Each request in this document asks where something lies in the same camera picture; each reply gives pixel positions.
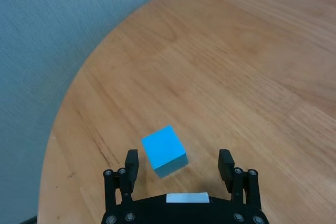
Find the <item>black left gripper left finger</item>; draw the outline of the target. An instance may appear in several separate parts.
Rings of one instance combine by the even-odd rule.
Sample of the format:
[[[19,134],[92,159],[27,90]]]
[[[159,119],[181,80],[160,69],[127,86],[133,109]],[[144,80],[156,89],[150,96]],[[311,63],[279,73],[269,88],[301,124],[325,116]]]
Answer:
[[[121,204],[129,205],[132,200],[134,184],[137,178],[139,169],[138,150],[128,150],[124,167],[114,172],[107,169],[103,172],[104,177],[104,195],[106,208],[115,208],[116,190],[121,193]]]

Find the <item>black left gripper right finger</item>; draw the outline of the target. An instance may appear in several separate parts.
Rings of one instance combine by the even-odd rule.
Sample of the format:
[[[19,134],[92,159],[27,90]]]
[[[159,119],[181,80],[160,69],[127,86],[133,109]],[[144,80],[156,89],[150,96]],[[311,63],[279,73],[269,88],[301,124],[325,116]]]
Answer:
[[[235,167],[235,162],[229,150],[220,149],[218,156],[218,169],[227,191],[231,194],[231,201],[244,203],[255,208],[260,208],[260,191],[258,172],[254,169],[243,171]]]

